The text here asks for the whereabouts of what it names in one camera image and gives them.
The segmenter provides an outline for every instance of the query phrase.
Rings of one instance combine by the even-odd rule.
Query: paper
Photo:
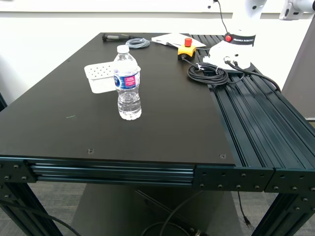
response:
[[[173,45],[177,48],[182,46],[185,43],[185,38],[191,38],[188,36],[185,36],[180,33],[169,33],[158,37],[153,37],[152,41],[156,43],[161,43],[163,45]],[[199,41],[192,39],[192,45],[195,47],[205,47],[205,44],[200,43]]]

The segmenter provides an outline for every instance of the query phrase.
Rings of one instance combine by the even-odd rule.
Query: black cable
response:
[[[271,83],[276,87],[276,89],[277,89],[279,92],[281,92],[281,89],[280,89],[279,85],[278,85],[275,81],[273,81],[272,79],[270,79],[269,77],[267,77],[267,76],[265,76],[265,75],[261,75],[261,74],[255,73],[255,72],[243,70],[242,68],[240,68],[240,67],[238,66],[238,64],[237,64],[236,61],[234,62],[235,65],[233,65],[230,61],[226,61],[225,63],[227,63],[227,64],[228,64],[229,66],[231,66],[232,68],[234,68],[234,69],[236,69],[236,70],[238,70],[238,71],[241,71],[241,72],[243,72],[243,73],[245,73],[245,74],[248,74],[248,75],[256,75],[256,76],[259,76],[260,78],[263,78],[263,79],[265,79],[265,80],[271,82]]]
[[[214,0],[214,2],[216,2],[216,1],[217,1],[218,4],[219,4],[220,16],[221,16],[222,23],[223,23],[223,25],[224,25],[224,28],[225,28],[226,33],[228,33],[227,28],[226,28],[226,26],[225,26],[225,23],[224,23],[224,21],[223,21],[222,10],[221,10],[221,3],[219,2],[219,0]]]
[[[206,62],[193,64],[189,60],[186,60],[184,57],[182,57],[182,60],[188,62],[191,65],[191,67],[187,71],[187,74],[191,79],[195,81],[207,85],[224,85],[228,82],[228,73],[215,65]],[[200,71],[209,73],[210,75],[200,75],[198,74]]]
[[[252,224],[251,224],[250,220],[244,214],[243,207],[242,207],[242,202],[241,202],[240,192],[237,192],[237,194],[238,194],[238,200],[240,202],[240,208],[241,208],[241,212],[242,212],[245,224],[250,228],[250,227],[252,227]]]
[[[40,212],[38,210],[35,210],[31,207],[27,207],[27,206],[21,206],[21,205],[17,205],[17,204],[13,204],[13,203],[9,203],[7,201],[3,201],[3,200],[0,200],[0,205],[4,205],[4,206],[7,206],[7,207],[14,207],[14,208],[18,208],[18,209],[21,209],[21,210],[25,210],[25,211],[29,211],[31,213],[34,213],[36,215],[39,215],[39,216],[42,216],[42,217],[45,217],[47,219],[51,219],[51,220],[54,220],[56,222],[58,222],[59,224],[62,224],[63,226],[67,227],[69,230],[71,230],[75,235],[77,236],[81,236],[74,228],[72,228],[71,226],[69,226],[67,223],[63,222],[62,220],[60,219],[57,219],[49,214],[46,214],[46,213],[43,213],[43,212]]]
[[[191,199],[195,198],[196,196],[198,196],[200,193],[202,193],[203,191],[199,191],[197,193],[195,193],[194,195],[190,196],[189,198],[187,198],[185,201],[183,201],[182,203],[180,203],[178,205],[178,207],[175,208],[175,210],[172,211],[172,213],[170,213],[170,215],[168,216],[168,218],[166,219],[166,221],[164,222],[161,231],[159,233],[159,236],[163,235],[163,231],[165,229],[165,226],[167,225],[168,221],[172,218],[172,216],[183,206],[185,205],[187,202],[189,202]]]
[[[162,224],[164,224],[164,222],[157,222],[157,223],[154,223],[154,224],[148,226],[147,228],[145,228],[144,231],[142,231],[141,236],[144,236],[150,228],[152,228],[152,227],[154,227],[154,226],[156,226],[156,225],[162,225]],[[176,228],[178,228],[178,229],[180,229],[182,232],[184,232],[184,234],[186,234],[187,236],[190,236],[190,235],[187,233],[187,231],[184,230],[184,229],[183,229],[182,227],[180,227],[179,225],[176,225],[176,224],[171,223],[171,222],[168,222],[167,224],[168,224],[168,225],[175,226]]]

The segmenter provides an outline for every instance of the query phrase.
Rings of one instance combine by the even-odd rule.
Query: black tabletop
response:
[[[176,48],[130,51],[141,67],[139,119],[119,116],[116,91],[92,93],[84,67],[112,61],[121,44],[97,35],[3,110],[0,156],[233,165],[209,89],[187,77]]]

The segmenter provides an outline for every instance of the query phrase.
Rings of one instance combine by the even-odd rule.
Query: bottle label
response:
[[[131,76],[114,75],[115,85],[120,89],[132,89],[139,84],[140,72]]]

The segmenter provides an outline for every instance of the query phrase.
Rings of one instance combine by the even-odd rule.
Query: screwdriver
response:
[[[107,39],[111,40],[129,40],[133,38],[142,38],[142,37],[135,37],[132,35],[126,35],[126,34],[114,34],[114,33],[104,33],[102,36],[103,41],[105,42]]]

